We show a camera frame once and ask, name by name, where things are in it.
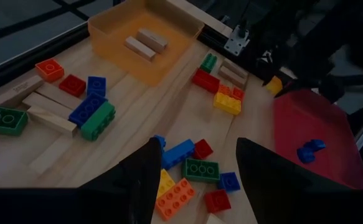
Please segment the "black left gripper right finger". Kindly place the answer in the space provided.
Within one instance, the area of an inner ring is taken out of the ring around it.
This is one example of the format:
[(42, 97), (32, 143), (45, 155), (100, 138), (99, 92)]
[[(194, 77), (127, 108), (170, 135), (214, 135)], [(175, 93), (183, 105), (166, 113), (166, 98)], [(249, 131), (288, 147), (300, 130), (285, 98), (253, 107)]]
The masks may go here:
[(282, 95), (287, 94), (288, 92), (295, 91), (297, 89), (297, 81), (288, 82), (276, 95), (275, 98), (278, 98)]

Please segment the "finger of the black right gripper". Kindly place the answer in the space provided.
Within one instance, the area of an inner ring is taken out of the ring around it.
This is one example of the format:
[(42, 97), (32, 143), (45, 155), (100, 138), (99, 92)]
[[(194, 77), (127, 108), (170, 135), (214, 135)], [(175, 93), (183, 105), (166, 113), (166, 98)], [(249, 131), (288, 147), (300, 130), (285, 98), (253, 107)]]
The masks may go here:
[(363, 223), (363, 190), (315, 174), (238, 138), (236, 159), (258, 223)]
[(262, 70), (261, 75), (263, 78), (263, 86), (267, 85), (271, 82), (272, 78), (276, 75), (276, 71), (274, 70)]

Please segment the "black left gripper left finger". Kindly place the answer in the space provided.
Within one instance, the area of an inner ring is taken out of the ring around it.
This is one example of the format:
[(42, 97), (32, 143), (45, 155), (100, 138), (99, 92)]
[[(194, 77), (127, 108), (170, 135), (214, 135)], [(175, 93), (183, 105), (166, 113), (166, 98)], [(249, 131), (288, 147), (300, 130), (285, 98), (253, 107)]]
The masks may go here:
[(1, 188), (0, 223), (150, 223), (162, 146), (162, 140), (150, 138), (79, 187)]

